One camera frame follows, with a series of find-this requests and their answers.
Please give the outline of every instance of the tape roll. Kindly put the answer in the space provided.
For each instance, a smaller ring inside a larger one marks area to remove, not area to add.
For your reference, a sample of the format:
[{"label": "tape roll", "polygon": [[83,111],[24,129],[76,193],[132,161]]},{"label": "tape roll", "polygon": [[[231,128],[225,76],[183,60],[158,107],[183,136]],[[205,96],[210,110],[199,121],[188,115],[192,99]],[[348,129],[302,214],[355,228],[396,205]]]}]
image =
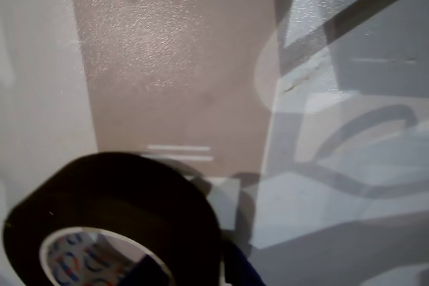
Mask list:
[{"label": "tape roll", "polygon": [[143,245],[176,286],[219,284],[221,233],[214,212],[190,182],[156,161],[126,153],[83,157],[15,207],[3,242],[27,286],[52,285],[40,260],[43,245],[76,227]]}]

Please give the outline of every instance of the light patch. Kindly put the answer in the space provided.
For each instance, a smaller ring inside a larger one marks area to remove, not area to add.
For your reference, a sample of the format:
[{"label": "light patch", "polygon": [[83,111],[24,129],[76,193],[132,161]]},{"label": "light patch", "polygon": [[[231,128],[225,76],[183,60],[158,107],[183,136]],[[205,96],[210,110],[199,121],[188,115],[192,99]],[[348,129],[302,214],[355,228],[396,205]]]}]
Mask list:
[{"label": "light patch", "polygon": [[296,145],[295,161],[312,161],[320,146],[342,123],[339,104],[324,109],[322,113],[304,115]]},{"label": "light patch", "polygon": [[284,47],[294,43],[294,41],[307,35],[310,30],[316,29],[323,24],[318,0],[294,0],[294,4],[305,4],[305,6],[294,6]]},{"label": "light patch", "polygon": [[280,74],[278,31],[275,30],[257,58],[253,79],[261,103],[271,111],[275,108],[273,100]]},{"label": "light patch", "polygon": [[240,180],[235,178],[209,177],[212,184],[207,196],[221,229],[234,230],[240,194]]},{"label": "light patch", "polygon": [[15,74],[7,51],[3,24],[0,17],[0,84],[6,88],[11,88],[15,83]]},{"label": "light patch", "polygon": [[307,100],[305,113],[320,113],[323,110],[329,109],[336,104],[340,104],[341,102],[350,99],[354,95],[355,93],[352,92],[342,93],[339,91],[310,94]]},{"label": "light patch", "polygon": [[421,120],[418,123],[416,130],[421,134],[429,134],[429,119]]},{"label": "light patch", "polygon": [[259,184],[251,244],[259,249],[320,229],[332,190],[297,173]]}]

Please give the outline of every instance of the white textured surface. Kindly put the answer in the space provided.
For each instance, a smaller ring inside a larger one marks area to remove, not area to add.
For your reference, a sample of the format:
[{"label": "white textured surface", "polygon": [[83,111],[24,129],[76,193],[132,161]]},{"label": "white textured surface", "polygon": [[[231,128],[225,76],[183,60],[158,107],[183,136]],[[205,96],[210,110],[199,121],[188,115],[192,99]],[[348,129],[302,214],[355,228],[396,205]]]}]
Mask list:
[{"label": "white textured surface", "polygon": [[[353,1],[294,0],[284,45]],[[96,151],[96,144],[71,0],[0,0],[0,21],[4,215],[66,162]],[[231,204],[242,207],[253,229],[250,259],[268,285],[419,285],[425,267],[410,262],[427,260],[419,253],[427,253],[424,223],[382,230],[386,223],[380,220],[366,230],[365,220],[429,209],[429,98],[413,93],[412,83],[429,66],[427,21],[427,0],[401,0],[282,78],[266,175],[260,184],[241,181],[255,203],[254,220],[248,204],[237,201],[237,181],[222,182],[209,195],[224,228],[243,223]],[[407,73],[397,84],[404,90],[374,91],[364,86],[371,82],[365,71]],[[355,75],[368,79],[353,88]],[[342,133],[329,141],[348,122],[389,106],[398,117],[389,119],[383,110],[378,120],[361,119],[361,131],[352,137]],[[390,235],[391,243],[383,243]],[[415,253],[404,251],[397,236],[416,240]],[[396,255],[404,258],[400,268],[389,266],[387,258]],[[363,267],[368,261],[374,272]],[[0,283],[19,285],[14,278],[1,253]]]}]

